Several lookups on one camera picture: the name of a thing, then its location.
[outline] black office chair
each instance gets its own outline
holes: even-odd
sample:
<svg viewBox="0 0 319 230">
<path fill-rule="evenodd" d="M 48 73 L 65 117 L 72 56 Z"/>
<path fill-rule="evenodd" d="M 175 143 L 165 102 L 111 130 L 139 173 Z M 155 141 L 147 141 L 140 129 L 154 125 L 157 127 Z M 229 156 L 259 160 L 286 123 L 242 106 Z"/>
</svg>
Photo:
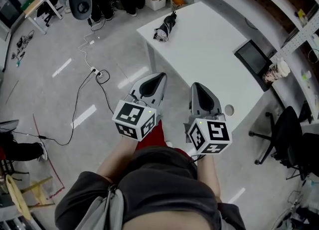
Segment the black office chair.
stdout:
<svg viewBox="0 0 319 230">
<path fill-rule="evenodd" d="M 283 111 L 276 124 L 271 113 L 267 112 L 266 116 L 270 117 L 271 137 L 252 131 L 249 132 L 249 136 L 251 137 L 257 136 L 270 141 L 270 145 L 262 160 L 256 160 L 255 164 L 263 164 L 272 149 L 275 148 L 276 152 L 271 157 L 281 161 L 281 164 L 287 168 L 295 169 L 295 172 L 299 170 L 298 175 L 295 175 L 294 172 L 287 180 L 297 176 L 300 176 L 304 180 L 311 172 L 316 175 L 319 174 L 319 163 L 313 158 L 314 151 L 319 142 L 319 135 L 310 133 L 303 135 L 298 117 L 292 107 L 288 107 Z"/>
<path fill-rule="evenodd" d="M 52 3 L 52 5 L 56 5 L 58 3 L 58 0 L 50 0 L 50 2 Z M 36 17 L 40 17 L 43 14 L 48 14 L 48 16 L 44 19 L 45 21 L 45 25 L 47 27 L 49 27 L 49 21 L 51 20 L 51 18 L 53 16 L 55 16 L 55 12 L 53 11 L 53 9 L 49 6 L 49 4 L 47 2 L 44 2 L 37 10 L 36 13 Z"/>
</svg>

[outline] desk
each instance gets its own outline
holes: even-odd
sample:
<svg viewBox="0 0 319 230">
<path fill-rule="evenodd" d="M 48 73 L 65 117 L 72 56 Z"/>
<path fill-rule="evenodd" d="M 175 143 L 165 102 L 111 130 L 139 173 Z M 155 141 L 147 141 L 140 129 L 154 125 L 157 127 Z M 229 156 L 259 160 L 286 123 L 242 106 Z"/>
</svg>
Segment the desk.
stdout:
<svg viewBox="0 0 319 230">
<path fill-rule="evenodd" d="M 30 22 L 33 23 L 34 26 L 36 26 L 42 34 L 46 34 L 46 32 L 36 23 L 35 20 L 33 20 L 30 15 L 44 2 L 47 2 L 49 6 L 52 8 L 52 10 L 55 12 L 56 16 L 59 17 L 59 19 L 62 19 L 62 16 L 59 14 L 59 12 L 55 9 L 54 5 L 50 2 L 50 0 L 40 0 L 37 4 L 31 4 L 24 12 L 25 12 L 25 19 L 28 18 Z"/>
<path fill-rule="evenodd" d="M 264 93 L 234 55 L 247 39 L 202 2 L 179 9 L 176 14 L 176 25 L 165 43 L 153 39 L 154 29 L 165 16 L 137 30 L 145 40 L 152 72 L 156 72 L 156 51 L 189 87 L 199 82 L 210 89 L 219 99 L 223 112 L 228 104 L 234 107 L 234 114 L 226 115 L 227 126 L 233 131 Z"/>
</svg>

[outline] white container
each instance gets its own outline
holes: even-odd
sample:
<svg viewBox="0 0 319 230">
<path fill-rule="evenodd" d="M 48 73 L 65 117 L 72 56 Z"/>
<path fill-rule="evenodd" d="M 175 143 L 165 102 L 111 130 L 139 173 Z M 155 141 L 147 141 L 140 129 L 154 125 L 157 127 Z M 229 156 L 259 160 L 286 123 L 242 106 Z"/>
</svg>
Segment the white container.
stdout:
<svg viewBox="0 0 319 230">
<path fill-rule="evenodd" d="M 145 0 L 145 5 L 154 11 L 163 8 L 166 4 L 166 0 Z"/>
</svg>

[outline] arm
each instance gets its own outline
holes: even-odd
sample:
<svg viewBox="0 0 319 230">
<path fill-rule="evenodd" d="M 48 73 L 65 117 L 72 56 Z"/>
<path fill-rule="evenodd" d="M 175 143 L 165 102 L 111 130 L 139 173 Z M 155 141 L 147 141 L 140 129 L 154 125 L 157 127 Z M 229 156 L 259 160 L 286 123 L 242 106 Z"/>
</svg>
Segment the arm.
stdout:
<svg viewBox="0 0 319 230">
<path fill-rule="evenodd" d="M 111 183 L 126 169 L 131 161 L 138 142 L 136 140 L 122 137 L 119 144 L 104 159 L 97 174 L 106 178 Z"/>
<path fill-rule="evenodd" d="M 221 203 L 220 186 L 216 174 L 213 155 L 206 155 L 197 161 L 197 180 L 208 185 L 213 190 L 217 202 Z"/>
</svg>

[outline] shoe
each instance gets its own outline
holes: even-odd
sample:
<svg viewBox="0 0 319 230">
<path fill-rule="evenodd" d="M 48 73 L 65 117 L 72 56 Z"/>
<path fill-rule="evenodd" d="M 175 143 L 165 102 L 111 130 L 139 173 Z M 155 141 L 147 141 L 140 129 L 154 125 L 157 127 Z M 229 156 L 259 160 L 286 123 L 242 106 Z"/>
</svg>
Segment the shoe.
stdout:
<svg viewBox="0 0 319 230">
<path fill-rule="evenodd" d="M 71 13 L 71 9 L 70 9 L 69 7 L 66 7 L 66 8 L 64 9 L 64 12 L 65 12 L 65 13 Z"/>
<path fill-rule="evenodd" d="M 114 15 L 115 15 L 115 12 L 113 11 L 112 16 L 110 18 L 105 18 L 105 20 L 112 20 Z"/>
<path fill-rule="evenodd" d="M 165 141 L 165 143 L 166 143 L 166 145 L 167 145 L 168 147 L 170 147 L 170 148 L 173 147 L 173 144 L 171 143 L 171 141 Z"/>
<path fill-rule="evenodd" d="M 43 158 L 43 160 L 46 161 L 46 160 L 48 160 L 48 152 L 47 152 L 47 150 L 44 146 L 44 143 L 42 141 L 39 142 L 39 144 L 40 144 L 41 148 L 43 149 L 43 155 L 41 157 Z"/>
</svg>

